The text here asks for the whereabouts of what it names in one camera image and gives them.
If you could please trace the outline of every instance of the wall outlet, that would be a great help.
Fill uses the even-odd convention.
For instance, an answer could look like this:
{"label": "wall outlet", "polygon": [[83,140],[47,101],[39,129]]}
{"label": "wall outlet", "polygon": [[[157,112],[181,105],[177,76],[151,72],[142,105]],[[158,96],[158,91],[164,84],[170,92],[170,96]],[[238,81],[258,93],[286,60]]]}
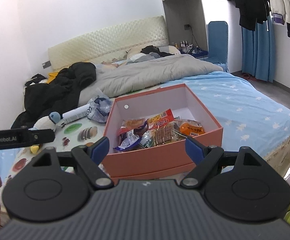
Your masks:
{"label": "wall outlet", "polygon": [[186,30],[186,31],[190,30],[190,25],[189,24],[184,24],[184,30]]}
{"label": "wall outlet", "polygon": [[47,61],[47,62],[45,62],[45,63],[42,64],[43,68],[48,68],[48,67],[50,67],[51,65],[52,65],[52,64],[51,64],[50,61]]}

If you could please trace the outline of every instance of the metal screw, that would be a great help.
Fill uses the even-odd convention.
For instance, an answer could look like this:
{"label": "metal screw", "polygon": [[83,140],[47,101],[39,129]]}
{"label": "metal screw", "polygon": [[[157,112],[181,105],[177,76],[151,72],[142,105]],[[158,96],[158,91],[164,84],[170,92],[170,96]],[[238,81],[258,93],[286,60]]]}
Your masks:
{"label": "metal screw", "polygon": [[99,178],[96,181],[96,185],[104,187],[104,186],[108,186],[109,184],[111,184],[111,179],[109,178]]}
{"label": "metal screw", "polygon": [[186,178],[183,180],[183,184],[185,186],[189,186],[189,187],[192,187],[192,186],[195,186],[198,184],[198,180],[195,179],[195,178]]}

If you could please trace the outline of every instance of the black circular disc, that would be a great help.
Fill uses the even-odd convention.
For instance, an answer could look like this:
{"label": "black circular disc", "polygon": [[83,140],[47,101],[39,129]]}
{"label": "black circular disc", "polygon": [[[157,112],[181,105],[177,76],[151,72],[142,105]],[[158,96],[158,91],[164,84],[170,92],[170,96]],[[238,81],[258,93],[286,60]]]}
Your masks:
{"label": "black circular disc", "polygon": [[205,197],[219,213],[235,220],[261,222],[285,215],[290,204],[290,186],[273,173],[245,169],[212,178]]}
{"label": "black circular disc", "polygon": [[89,189],[78,176],[67,172],[33,171],[30,178],[16,176],[5,187],[3,202],[12,217],[34,222],[63,219],[88,200]]}

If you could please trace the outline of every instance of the yellow cloth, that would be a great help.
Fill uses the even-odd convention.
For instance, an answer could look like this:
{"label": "yellow cloth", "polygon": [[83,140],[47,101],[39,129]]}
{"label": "yellow cloth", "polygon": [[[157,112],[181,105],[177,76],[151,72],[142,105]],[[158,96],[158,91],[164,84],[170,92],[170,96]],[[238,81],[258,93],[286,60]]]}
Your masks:
{"label": "yellow cloth", "polygon": [[55,77],[58,75],[58,72],[59,71],[48,73],[48,80],[46,83],[49,84],[50,82],[52,82],[55,79]]}

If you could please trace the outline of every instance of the box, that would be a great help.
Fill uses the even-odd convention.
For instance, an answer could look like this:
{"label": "box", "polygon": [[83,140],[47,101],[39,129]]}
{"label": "box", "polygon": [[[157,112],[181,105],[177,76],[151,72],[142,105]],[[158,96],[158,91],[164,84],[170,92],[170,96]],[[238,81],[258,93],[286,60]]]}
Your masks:
{"label": "box", "polygon": [[123,153],[113,149],[118,146],[117,130],[123,120],[152,117],[169,108],[174,117],[201,122],[206,133],[194,137],[200,143],[221,146],[223,127],[185,84],[116,98],[104,131],[110,150],[102,162],[114,182],[162,178],[195,167],[185,152],[185,140]]}

